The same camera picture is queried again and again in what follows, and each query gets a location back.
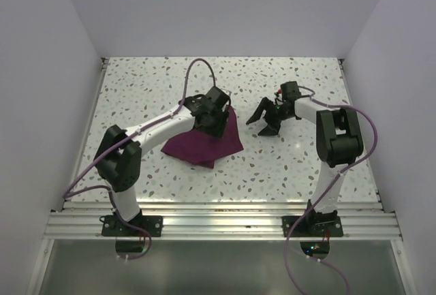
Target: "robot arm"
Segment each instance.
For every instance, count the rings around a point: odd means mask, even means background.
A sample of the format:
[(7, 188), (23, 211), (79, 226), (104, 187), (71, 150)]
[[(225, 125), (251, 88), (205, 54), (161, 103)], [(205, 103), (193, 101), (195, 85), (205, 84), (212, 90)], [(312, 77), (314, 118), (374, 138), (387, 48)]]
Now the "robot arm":
[[(357, 114), (353, 110), (331, 110), (312, 102), (309, 97), (301, 97), (295, 101), (295, 115), (316, 124), (317, 154), (322, 162), (317, 187), (311, 198), (311, 202), (315, 203), (334, 176), (362, 154), (362, 135)], [(316, 212), (332, 213), (337, 210), (345, 174), (320, 200)]]
[(122, 139), (139, 132), (96, 165), (99, 175), (111, 187), (114, 204), (125, 221), (134, 223), (135, 218), (140, 220), (141, 210), (136, 202), (134, 184), (140, 176), (141, 158), (158, 144), (192, 129), (222, 137), (229, 115), (223, 108), (229, 100), (222, 90), (212, 87), (206, 95), (187, 97), (176, 114), (178, 106), (137, 126), (121, 129), (114, 125), (107, 129), (96, 157)]
[[(259, 133), (260, 136), (277, 135), (281, 122), (293, 117), (306, 119), (316, 125), (316, 148), (321, 168), (316, 190), (307, 204), (310, 208), (311, 203), (324, 194), (337, 173), (362, 154), (363, 141), (357, 114), (351, 109), (331, 109), (314, 103), (309, 96), (301, 94), (296, 82), (282, 84), (275, 95), (274, 103), (266, 97), (262, 99), (247, 124), (259, 120), (265, 111), (264, 120), (268, 125)], [(338, 224), (337, 201), (344, 178), (345, 173), (306, 216), (305, 222), (299, 225), (293, 236), (324, 236), (332, 226), (341, 225)], [(285, 235), (297, 218), (283, 218)]]

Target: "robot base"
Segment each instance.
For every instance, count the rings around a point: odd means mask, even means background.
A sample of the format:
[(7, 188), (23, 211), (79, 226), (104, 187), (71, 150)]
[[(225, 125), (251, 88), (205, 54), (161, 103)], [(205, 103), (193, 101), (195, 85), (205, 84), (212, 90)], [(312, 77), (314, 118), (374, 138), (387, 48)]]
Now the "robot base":
[[(160, 237), (162, 233), (161, 215), (137, 215), (129, 223), (145, 229), (152, 237)], [(100, 217), (103, 223), (102, 236), (103, 237), (139, 237), (144, 236), (141, 232), (128, 228), (123, 225), (116, 215), (105, 215)]]
[[(307, 208), (312, 207), (311, 201), (307, 202)], [(291, 227), (296, 223), (298, 215), (286, 215), (281, 218), (283, 235), (287, 236)], [(291, 237), (342, 237), (342, 223), (338, 212), (335, 210), (331, 213), (316, 213), (312, 210), (303, 219), (295, 230), (292, 232)]]

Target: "speckled white surface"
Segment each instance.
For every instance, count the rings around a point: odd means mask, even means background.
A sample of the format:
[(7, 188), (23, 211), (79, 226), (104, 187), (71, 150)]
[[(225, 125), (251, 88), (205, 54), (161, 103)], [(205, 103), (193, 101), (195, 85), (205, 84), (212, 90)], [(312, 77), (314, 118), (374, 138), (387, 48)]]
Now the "speckled white surface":
[[(190, 61), (184, 57), (111, 58), (80, 169), (94, 157), (107, 127), (129, 127), (173, 107), (181, 98), (183, 77)], [(348, 103), (336, 58), (205, 58), (213, 66), (217, 86), (232, 92), (244, 151), (220, 159), (215, 168), (201, 168), (164, 155), (162, 145), (147, 153), (136, 183), (138, 199), (174, 202), (306, 202), (315, 189), (320, 161), (315, 126), (294, 119), (282, 123), (278, 137), (256, 134), (261, 119), (246, 126), (262, 97), (273, 98), (279, 85), (296, 80), (317, 92), (319, 100)], [(207, 67), (191, 71), (188, 95), (204, 93), (212, 85)], [(77, 189), (102, 183), (96, 169)], [(73, 201), (108, 201), (104, 191), (90, 191)], [(366, 164), (353, 169), (341, 190), (342, 202), (376, 202), (375, 186)]]

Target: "maroon towel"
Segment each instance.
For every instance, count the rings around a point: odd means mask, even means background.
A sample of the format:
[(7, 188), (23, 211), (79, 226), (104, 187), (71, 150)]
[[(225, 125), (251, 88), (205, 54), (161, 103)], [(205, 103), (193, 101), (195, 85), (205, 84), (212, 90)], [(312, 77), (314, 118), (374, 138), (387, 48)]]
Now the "maroon towel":
[(233, 108), (229, 107), (229, 120), (222, 138), (216, 138), (198, 130), (177, 135), (169, 139), (162, 152), (180, 160), (213, 168), (215, 160), (242, 151), (238, 135), (238, 124)]

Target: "white wall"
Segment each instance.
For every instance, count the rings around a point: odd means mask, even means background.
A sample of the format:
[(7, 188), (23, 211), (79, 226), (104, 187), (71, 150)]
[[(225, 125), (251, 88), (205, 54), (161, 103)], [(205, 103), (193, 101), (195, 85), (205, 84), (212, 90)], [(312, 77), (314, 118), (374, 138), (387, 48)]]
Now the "white wall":
[(420, 294), (436, 289), (436, 2), (380, 0), (345, 60), (353, 102), (380, 133), (372, 167)]
[(70, 0), (0, 0), (0, 294), (24, 294), (99, 57)]
[(344, 57), (378, 0), (72, 1), (102, 57)]

